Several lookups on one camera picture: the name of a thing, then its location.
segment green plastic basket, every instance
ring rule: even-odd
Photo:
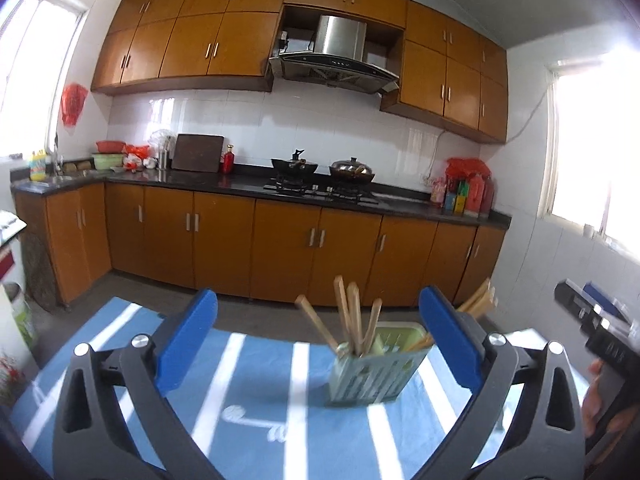
[[[384,353],[337,357],[329,376],[329,404],[353,406],[395,400],[429,351],[404,350],[425,335],[419,323],[378,323],[376,339]],[[346,343],[340,349],[346,349]]]

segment table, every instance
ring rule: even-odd
[[[73,348],[118,348],[162,318],[113,298],[55,355],[16,403],[11,422],[52,474],[54,412]],[[510,339],[544,345],[532,331]],[[183,384],[168,401],[194,441],[228,480],[401,480],[411,478],[452,428],[470,398],[434,347],[395,402],[330,408],[326,382],[334,355],[326,346],[275,341],[212,329]],[[580,398],[586,382],[577,376]],[[513,413],[519,386],[505,414]],[[124,388],[120,408],[141,456],[162,467]],[[494,457],[508,428],[497,424],[477,463]]]

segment black countertop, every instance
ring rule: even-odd
[[[118,182],[123,184],[139,184],[142,186],[158,186],[169,189],[247,196],[251,198],[277,200],[280,202],[331,207],[361,213],[421,218],[471,226],[489,225],[505,230],[509,228],[511,223],[510,216],[497,211],[491,211],[487,220],[474,219],[462,214],[444,211],[424,200],[402,198],[391,193],[381,194],[374,192],[373,195],[379,201],[377,204],[343,202],[326,196],[281,194],[276,190],[264,189],[265,184],[270,183],[270,181],[271,179],[265,176],[247,174],[224,175],[220,173],[198,173],[179,170],[153,170],[137,173],[131,173],[129,171],[122,173],[92,171],[87,174],[78,174],[73,178],[61,180],[49,186],[43,186],[40,183],[31,182],[30,180],[17,180],[12,183],[12,192],[27,192],[49,196],[58,192],[77,189],[94,182]]]

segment range hood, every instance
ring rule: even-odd
[[[322,15],[313,51],[284,52],[271,57],[275,76],[293,81],[385,94],[398,88],[398,76],[363,62],[367,24]]]

